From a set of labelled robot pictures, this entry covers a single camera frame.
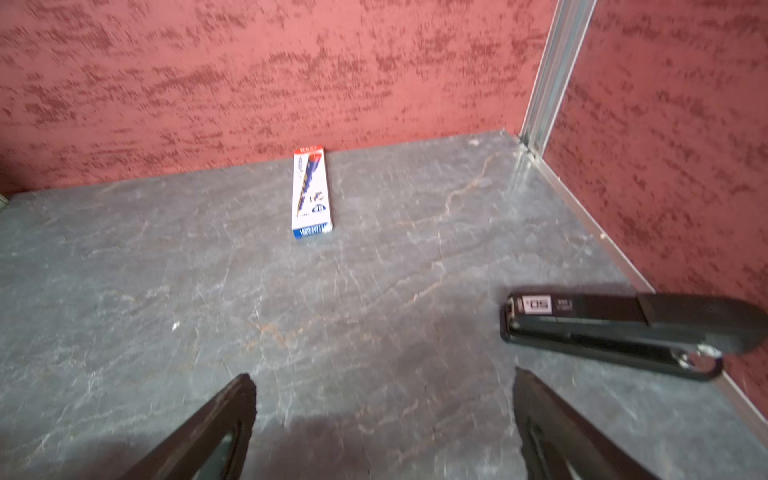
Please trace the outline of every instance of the stapler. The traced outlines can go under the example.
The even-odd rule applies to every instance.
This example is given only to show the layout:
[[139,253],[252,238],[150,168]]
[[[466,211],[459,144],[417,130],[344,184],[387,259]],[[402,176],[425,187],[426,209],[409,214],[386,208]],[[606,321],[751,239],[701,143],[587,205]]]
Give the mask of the stapler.
[[501,311],[502,338],[696,380],[723,371],[723,353],[768,336],[758,306],[722,296],[516,293]]

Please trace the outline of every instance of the black stapler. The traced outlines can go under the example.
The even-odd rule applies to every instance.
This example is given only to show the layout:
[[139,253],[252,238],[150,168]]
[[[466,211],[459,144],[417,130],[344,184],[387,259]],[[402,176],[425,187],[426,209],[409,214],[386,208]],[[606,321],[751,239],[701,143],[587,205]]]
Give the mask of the black stapler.
[[500,320],[510,343],[696,380],[717,377],[723,353],[749,352],[768,336],[763,309],[720,296],[513,292]]

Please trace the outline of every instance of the red textured wall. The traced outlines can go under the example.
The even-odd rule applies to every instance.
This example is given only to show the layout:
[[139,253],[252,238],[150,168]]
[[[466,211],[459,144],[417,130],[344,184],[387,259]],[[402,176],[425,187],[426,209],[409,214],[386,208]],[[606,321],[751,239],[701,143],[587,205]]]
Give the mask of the red textured wall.
[[0,3],[0,191],[520,124],[554,0]]
[[[656,288],[768,310],[768,2],[599,0],[545,159]],[[768,415],[768,346],[727,370]]]

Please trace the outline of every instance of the gray marble surface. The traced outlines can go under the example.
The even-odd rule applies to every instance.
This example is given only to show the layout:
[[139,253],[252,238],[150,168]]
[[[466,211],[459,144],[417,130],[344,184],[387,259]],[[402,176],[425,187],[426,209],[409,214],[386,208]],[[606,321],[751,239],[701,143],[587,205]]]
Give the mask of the gray marble surface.
[[233,375],[243,478],[526,478],[530,369],[661,478],[765,478],[710,384],[504,344],[517,286],[630,292],[503,132],[331,152],[296,241],[291,162],[17,196],[0,213],[0,472],[113,478]]

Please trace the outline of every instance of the stapler label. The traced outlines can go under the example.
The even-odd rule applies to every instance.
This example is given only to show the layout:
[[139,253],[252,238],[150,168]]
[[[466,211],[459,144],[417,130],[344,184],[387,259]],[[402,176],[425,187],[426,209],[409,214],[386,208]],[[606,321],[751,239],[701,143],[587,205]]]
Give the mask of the stapler label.
[[552,314],[552,297],[549,295],[524,295],[523,312],[528,314]]

